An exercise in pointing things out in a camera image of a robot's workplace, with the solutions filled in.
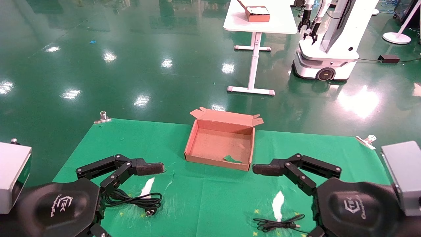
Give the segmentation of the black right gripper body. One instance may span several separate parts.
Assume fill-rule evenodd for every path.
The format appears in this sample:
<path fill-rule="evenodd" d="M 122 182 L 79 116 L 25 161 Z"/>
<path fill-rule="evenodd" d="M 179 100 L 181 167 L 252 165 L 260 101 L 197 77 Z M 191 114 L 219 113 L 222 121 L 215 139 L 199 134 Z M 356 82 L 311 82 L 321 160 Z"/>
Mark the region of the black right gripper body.
<path fill-rule="evenodd" d="M 331 178 L 316 190 L 316 223 L 325 237 L 394 237 L 404 216 L 389 185 Z"/>

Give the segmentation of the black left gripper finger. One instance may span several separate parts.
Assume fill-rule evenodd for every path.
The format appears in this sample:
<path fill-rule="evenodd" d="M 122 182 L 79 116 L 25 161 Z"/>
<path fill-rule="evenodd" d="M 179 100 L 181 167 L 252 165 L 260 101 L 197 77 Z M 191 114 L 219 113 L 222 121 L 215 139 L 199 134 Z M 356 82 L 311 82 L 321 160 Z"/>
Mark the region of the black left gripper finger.
<path fill-rule="evenodd" d="M 110 195 L 132 175 L 146 176 L 164 172 L 164 164 L 147 163 L 143 158 L 130 159 L 122 154 L 116 154 L 102 160 L 84 165 L 76 169 L 78 179 L 94 179 L 104 174 L 110 174 L 100 183 L 100 192 Z"/>
<path fill-rule="evenodd" d="M 93 224 L 88 228 L 89 237 L 110 237 L 111 235 L 105 231 L 100 224 Z"/>

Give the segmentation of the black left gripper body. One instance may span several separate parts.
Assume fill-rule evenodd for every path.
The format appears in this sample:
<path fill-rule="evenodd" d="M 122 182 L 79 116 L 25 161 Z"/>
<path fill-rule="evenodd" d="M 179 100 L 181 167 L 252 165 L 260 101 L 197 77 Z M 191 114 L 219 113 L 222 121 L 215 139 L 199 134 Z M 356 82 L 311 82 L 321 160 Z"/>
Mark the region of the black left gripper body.
<path fill-rule="evenodd" d="M 32 187 L 13 213 L 26 237 L 88 237 L 101 222 L 100 188 L 86 178 Z"/>

